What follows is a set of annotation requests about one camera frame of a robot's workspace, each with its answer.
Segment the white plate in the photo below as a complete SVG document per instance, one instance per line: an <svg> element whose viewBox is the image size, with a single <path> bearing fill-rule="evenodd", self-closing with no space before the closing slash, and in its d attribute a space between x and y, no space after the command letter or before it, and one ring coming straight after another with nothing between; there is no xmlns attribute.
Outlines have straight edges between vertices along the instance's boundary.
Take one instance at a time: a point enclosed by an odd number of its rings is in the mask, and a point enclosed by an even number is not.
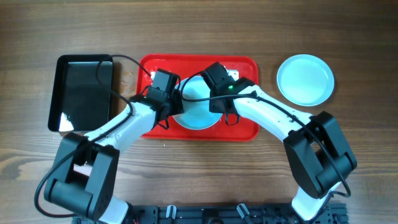
<svg viewBox="0 0 398 224"><path fill-rule="evenodd" d="M276 75L278 89L290 102L299 106L324 103L335 89L335 77L322 59L298 54L286 59Z"/></svg>
<svg viewBox="0 0 398 224"><path fill-rule="evenodd" d="M195 76L184 86L183 97L198 100L210 97L210 89L201 76ZM216 124L222 114L209 111L209 101L182 101L184 113L173 116L176 122L187 129L201 130Z"/></svg>

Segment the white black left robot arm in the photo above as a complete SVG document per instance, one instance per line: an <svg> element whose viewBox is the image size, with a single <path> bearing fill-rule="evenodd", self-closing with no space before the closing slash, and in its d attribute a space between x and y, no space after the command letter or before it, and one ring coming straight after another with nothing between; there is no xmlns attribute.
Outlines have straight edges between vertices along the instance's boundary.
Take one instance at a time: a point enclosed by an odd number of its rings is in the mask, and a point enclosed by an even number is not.
<svg viewBox="0 0 398 224"><path fill-rule="evenodd" d="M113 195L119 155L169 116L183 112L178 90L150 88L131 97L125 110L81 136L68 133L36 195L69 210L67 217L95 223L133 223L132 205Z"/></svg>

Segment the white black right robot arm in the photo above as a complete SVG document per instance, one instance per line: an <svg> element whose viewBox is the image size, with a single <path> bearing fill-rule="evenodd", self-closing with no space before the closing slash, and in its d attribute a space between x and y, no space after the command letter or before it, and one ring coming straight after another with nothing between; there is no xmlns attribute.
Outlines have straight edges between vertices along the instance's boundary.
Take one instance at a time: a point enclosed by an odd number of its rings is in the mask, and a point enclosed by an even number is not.
<svg viewBox="0 0 398 224"><path fill-rule="evenodd" d="M314 220L357 167L336 119L326 111L314 116L295 110L247 78L206 78L205 83L210 89L210 111L250 119L283 142L299 186L292 208L303 221Z"/></svg>

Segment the red plastic tray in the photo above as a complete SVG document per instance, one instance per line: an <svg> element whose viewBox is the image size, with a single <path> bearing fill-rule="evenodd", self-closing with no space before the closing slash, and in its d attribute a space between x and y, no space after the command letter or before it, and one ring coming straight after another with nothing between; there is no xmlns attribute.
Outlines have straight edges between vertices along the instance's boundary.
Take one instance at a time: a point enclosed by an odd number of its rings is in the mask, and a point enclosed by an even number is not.
<svg viewBox="0 0 398 224"><path fill-rule="evenodd" d="M227 69L237 70L239 77L246 77L256 84L259 83L257 64L253 59L245 56L148 54L141 60L141 65L151 73L163 69L185 79L215 62L219 62ZM168 130L157 126L142 137L147 139L244 142L253 140L258 133L259 125L249 119L241 118L238 124L228 126L224 121L224 115L221 115L214 125L202 130L184 128L174 118L170 118Z"/></svg>

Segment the black rectangular water tray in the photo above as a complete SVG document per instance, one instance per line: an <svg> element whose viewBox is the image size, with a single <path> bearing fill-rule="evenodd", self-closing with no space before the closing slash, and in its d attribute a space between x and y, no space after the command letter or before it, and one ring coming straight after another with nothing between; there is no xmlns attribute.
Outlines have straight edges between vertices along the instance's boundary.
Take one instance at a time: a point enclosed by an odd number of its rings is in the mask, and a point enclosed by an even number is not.
<svg viewBox="0 0 398 224"><path fill-rule="evenodd" d="M57 60L47 127L92 131L111 116L113 60L108 54L62 55Z"/></svg>

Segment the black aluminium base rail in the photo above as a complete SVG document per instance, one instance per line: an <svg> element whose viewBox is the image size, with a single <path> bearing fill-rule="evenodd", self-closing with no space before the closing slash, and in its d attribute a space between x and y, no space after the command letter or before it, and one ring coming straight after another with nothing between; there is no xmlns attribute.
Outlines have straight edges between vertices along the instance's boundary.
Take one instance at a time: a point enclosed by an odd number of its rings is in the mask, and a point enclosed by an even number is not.
<svg viewBox="0 0 398 224"><path fill-rule="evenodd" d="M206 223L306 223L288 203L261 206L168 207L134 206L133 219L138 224L206 224Z"/></svg>

